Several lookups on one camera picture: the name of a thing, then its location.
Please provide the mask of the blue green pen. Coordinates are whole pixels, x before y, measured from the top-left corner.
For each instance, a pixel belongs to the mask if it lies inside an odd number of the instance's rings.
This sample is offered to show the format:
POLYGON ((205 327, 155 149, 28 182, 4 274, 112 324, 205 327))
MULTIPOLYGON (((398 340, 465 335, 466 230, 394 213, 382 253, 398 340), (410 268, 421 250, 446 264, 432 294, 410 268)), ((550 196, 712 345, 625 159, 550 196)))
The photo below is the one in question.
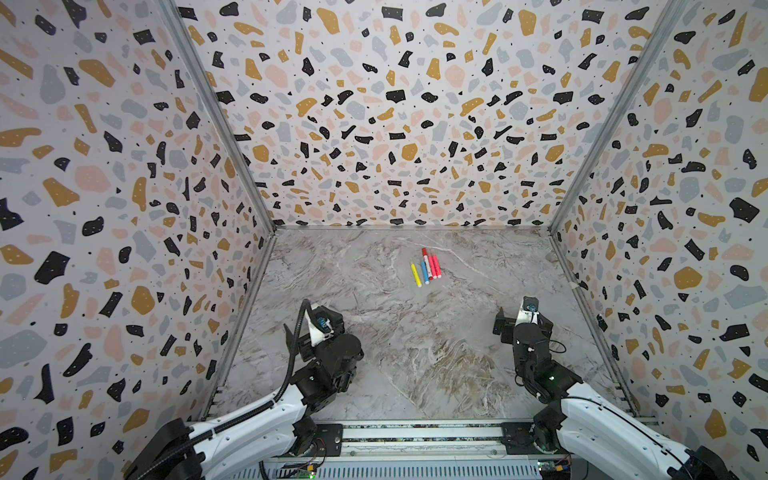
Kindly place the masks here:
POLYGON ((422 259, 422 262, 421 262, 421 271, 422 271, 422 274, 423 274, 424 284, 428 285, 430 283, 430 277, 429 277, 429 272, 428 272, 428 269, 427 269, 426 261, 424 261, 423 259, 422 259))

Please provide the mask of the yellow highlighter pen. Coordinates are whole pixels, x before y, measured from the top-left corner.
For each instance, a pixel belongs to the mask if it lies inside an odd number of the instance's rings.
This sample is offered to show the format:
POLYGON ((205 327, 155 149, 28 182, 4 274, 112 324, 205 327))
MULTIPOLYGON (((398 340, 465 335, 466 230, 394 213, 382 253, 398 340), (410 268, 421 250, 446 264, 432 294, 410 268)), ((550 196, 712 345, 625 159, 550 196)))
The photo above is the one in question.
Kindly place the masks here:
POLYGON ((421 269, 416 263, 411 263, 411 270, 414 275, 416 284, 418 288, 421 288, 423 285, 422 279, 421 279, 421 269))

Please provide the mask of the bright pink highlighter pen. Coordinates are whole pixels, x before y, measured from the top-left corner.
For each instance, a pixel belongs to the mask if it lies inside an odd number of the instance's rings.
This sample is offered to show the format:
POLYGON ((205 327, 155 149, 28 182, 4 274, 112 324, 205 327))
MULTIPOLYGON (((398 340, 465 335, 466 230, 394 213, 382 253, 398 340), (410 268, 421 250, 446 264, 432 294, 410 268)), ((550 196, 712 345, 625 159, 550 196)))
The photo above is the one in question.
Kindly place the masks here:
POLYGON ((432 279, 437 279, 438 278, 438 273, 437 273, 437 270, 436 270, 436 267, 435 267, 435 263, 434 263, 434 256, 433 255, 428 255, 428 261, 429 261, 429 267, 430 267, 430 271, 431 271, 431 278, 432 279))

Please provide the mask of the white pen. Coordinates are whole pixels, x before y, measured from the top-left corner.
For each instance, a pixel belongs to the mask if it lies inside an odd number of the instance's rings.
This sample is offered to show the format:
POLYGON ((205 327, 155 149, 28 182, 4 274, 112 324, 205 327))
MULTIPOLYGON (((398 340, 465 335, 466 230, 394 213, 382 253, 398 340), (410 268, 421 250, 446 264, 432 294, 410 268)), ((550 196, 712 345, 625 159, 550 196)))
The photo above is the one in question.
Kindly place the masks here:
POLYGON ((424 268, 424 272, 425 272, 426 281, 431 281, 433 276, 432 276, 432 270, 431 270, 431 266, 430 266, 430 263, 429 263, 429 257, 428 256, 426 256, 426 255, 423 256, 423 263, 424 263, 424 267, 423 268, 424 268))

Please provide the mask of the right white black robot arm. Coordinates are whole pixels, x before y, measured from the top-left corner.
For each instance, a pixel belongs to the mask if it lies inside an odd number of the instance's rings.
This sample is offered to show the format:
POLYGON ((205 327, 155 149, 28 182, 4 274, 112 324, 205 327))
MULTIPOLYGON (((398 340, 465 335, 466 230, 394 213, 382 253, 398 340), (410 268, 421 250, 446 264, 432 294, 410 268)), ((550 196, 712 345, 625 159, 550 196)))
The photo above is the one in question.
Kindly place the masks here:
POLYGON ((554 360, 553 327, 535 297, 525 297, 515 317, 499 310, 493 324, 493 333, 512 347, 516 383, 545 406, 529 429, 539 452, 566 451, 613 479, 735 477, 712 450, 691 450, 655 432, 554 360))

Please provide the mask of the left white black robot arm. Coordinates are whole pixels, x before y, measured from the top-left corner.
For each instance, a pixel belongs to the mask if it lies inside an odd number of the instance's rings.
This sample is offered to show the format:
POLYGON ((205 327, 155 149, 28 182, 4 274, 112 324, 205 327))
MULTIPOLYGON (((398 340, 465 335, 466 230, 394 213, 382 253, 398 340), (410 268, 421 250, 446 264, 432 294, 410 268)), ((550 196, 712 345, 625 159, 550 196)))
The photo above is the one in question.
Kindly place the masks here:
POLYGON ((313 414, 348 390, 364 357, 342 314, 303 300, 286 328, 288 366, 273 393, 212 420, 164 424, 127 467, 127 479, 223 479, 272 457, 311 448, 313 414))

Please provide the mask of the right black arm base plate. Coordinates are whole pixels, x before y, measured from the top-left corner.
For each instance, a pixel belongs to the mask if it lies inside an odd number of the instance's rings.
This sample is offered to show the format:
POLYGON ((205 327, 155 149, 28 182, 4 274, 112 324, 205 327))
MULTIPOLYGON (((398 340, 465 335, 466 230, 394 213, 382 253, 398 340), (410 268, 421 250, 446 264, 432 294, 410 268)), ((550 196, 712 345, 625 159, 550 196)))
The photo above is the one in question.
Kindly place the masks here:
POLYGON ((556 439, 550 443, 539 440, 531 421, 502 422, 500 443, 507 455, 569 455, 556 439))

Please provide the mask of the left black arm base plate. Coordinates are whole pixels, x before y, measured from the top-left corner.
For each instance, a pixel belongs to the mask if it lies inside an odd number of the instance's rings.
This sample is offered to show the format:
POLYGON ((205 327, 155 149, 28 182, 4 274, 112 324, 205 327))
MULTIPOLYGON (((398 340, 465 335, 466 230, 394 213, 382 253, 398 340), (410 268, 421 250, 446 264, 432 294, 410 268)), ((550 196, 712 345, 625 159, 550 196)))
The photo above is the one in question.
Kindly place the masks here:
POLYGON ((316 424, 311 418, 303 419, 288 428, 288 446, 275 457, 339 457, 343 433, 342 423, 316 424))

